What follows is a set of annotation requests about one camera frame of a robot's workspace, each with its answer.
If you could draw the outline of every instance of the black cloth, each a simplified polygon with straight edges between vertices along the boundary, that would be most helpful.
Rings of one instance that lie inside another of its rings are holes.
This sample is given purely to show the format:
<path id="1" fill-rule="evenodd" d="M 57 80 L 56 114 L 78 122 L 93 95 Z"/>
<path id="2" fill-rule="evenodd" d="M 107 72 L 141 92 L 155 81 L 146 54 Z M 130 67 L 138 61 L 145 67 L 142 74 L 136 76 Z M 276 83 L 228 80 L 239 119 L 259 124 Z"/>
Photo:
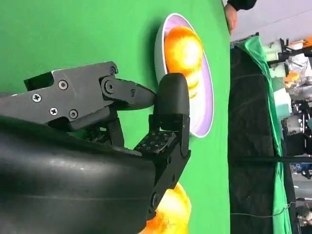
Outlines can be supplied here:
<path id="1" fill-rule="evenodd" d="M 234 7 L 236 11 L 239 11 L 253 8 L 256 2 L 257 0 L 229 0 L 228 4 Z"/>
<path id="2" fill-rule="evenodd" d="M 238 48 L 231 50 L 229 99 L 229 188 L 231 213 L 258 216 L 273 214 L 275 164 L 234 163 L 237 157 L 277 156 L 274 149 L 266 78 L 252 58 Z M 288 201 L 295 201 L 289 165 L 286 183 Z M 295 206 L 292 234 L 297 234 Z M 231 215 L 232 234 L 273 234 L 273 219 Z"/>
<path id="3" fill-rule="evenodd" d="M 312 234 L 312 226 L 301 227 L 301 234 Z"/>
<path id="4" fill-rule="evenodd" d="M 282 149 L 283 149 L 283 156 L 289 156 L 287 153 L 287 148 L 285 142 L 282 140 Z M 297 218 L 297 215 L 304 215 L 308 210 L 305 210 L 304 208 L 296 208 L 296 194 L 293 188 L 293 178 L 292 178 L 292 172 L 290 168 L 290 164 L 284 163 L 284 187 L 286 191 L 286 197 L 287 197 L 287 203 L 291 203 L 288 211 L 289 211 L 289 218 L 292 226 L 292 234 L 299 234 L 300 233 L 300 226 L 299 226 L 299 220 Z"/>

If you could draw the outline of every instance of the black bolt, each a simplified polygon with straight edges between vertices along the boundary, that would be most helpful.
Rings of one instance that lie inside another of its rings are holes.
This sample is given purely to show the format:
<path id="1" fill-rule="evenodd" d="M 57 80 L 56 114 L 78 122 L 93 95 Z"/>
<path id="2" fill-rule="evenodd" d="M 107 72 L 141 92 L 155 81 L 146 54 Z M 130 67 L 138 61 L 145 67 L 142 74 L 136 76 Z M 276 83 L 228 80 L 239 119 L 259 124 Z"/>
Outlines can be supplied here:
<path id="1" fill-rule="evenodd" d="M 108 94 L 114 93 L 114 86 L 111 84 L 110 81 L 105 82 L 104 89 Z"/>
<path id="2" fill-rule="evenodd" d="M 154 193 L 153 199 L 152 199 L 152 207 L 155 208 L 159 203 L 159 195 L 157 193 Z"/>
<path id="3" fill-rule="evenodd" d="M 61 80 L 59 83 L 58 83 L 58 87 L 61 89 L 61 90 L 66 90 L 68 88 L 68 83 L 64 80 Z"/>
<path id="4" fill-rule="evenodd" d="M 111 67 L 111 68 L 109 69 L 109 71 L 111 72 L 112 75 L 113 75 L 113 74 L 116 74 L 116 68 L 115 68 L 115 67 Z"/>
<path id="5" fill-rule="evenodd" d="M 78 117 L 78 112 L 76 110 L 71 110 L 69 112 L 69 117 L 72 118 L 72 119 L 75 119 Z"/>

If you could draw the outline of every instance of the orange object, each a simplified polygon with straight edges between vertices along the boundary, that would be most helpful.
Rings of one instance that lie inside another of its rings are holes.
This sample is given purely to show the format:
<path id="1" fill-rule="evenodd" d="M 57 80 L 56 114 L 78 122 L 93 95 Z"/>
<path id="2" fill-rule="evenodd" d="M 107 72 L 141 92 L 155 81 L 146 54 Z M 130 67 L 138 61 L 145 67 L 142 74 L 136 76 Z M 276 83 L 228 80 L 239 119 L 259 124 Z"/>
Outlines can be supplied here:
<path id="1" fill-rule="evenodd" d="M 166 65 L 170 73 L 185 77 L 201 68 L 204 48 L 197 34 L 190 28 L 173 28 L 164 43 Z"/>
<path id="2" fill-rule="evenodd" d="M 191 216 L 191 203 L 183 187 L 168 189 L 162 198 L 156 216 L 147 221 L 140 234 L 188 234 L 188 223 Z"/>
<path id="3" fill-rule="evenodd" d="M 309 47 L 309 46 L 312 46 L 312 37 L 305 39 L 305 42 L 303 43 L 303 47 Z"/>
<path id="4" fill-rule="evenodd" d="M 300 75 L 297 72 L 290 71 L 288 76 L 285 78 L 284 82 L 287 88 L 290 88 L 292 83 L 299 80 Z"/>

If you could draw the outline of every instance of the screw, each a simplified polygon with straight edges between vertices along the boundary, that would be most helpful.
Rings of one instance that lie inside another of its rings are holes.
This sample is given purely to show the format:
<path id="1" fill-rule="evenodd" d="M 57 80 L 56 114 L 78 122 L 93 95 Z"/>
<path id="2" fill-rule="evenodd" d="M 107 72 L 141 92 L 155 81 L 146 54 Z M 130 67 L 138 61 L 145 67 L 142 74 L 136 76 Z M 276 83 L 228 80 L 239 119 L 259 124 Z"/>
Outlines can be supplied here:
<path id="1" fill-rule="evenodd" d="M 58 83 L 58 87 L 61 89 L 61 90 L 66 90 L 68 88 L 68 84 L 66 81 L 64 80 L 61 80 L 59 83 Z"/>
<path id="2" fill-rule="evenodd" d="M 58 114 L 57 108 L 52 107 L 52 108 L 50 109 L 50 114 L 53 115 L 53 116 L 56 116 L 56 115 Z"/>
<path id="3" fill-rule="evenodd" d="M 71 110 L 69 112 L 69 117 L 72 118 L 72 119 L 75 119 L 78 117 L 78 112 L 76 110 Z"/>
<path id="4" fill-rule="evenodd" d="M 112 75 L 113 75 L 113 74 L 116 74 L 116 68 L 115 68 L 115 67 L 111 67 L 111 68 L 109 69 L 109 71 L 111 72 Z"/>
<path id="5" fill-rule="evenodd" d="M 41 101 L 41 96 L 39 94 L 34 94 L 32 97 L 34 102 L 40 102 Z"/>
<path id="6" fill-rule="evenodd" d="M 153 199 L 152 199 L 152 207 L 155 208 L 159 202 L 159 195 L 157 193 L 154 193 Z"/>

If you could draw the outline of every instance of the green backdrop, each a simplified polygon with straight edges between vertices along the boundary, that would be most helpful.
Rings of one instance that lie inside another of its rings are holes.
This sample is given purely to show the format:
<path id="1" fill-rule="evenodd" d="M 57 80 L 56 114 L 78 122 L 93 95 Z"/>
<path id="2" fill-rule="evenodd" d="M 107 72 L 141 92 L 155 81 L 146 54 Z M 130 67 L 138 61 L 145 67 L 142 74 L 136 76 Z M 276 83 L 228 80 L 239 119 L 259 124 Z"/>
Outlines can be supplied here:
<path id="1" fill-rule="evenodd" d="M 220 0 L 3 0 L 0 92 L 24 92 L 24 79 L 50 70 L 110 60 L 118 78 L 156 91 L 156 32 L 172 12 L 186 17 L 203 41 L 214 85 L 213 126 L 204 139 L 191 138 L 180 179 L 192 203 L 190 234 L 229 234 L 230 47 Z M 126 147 L 148 131 L 151 111 L 119 113 Z"/>

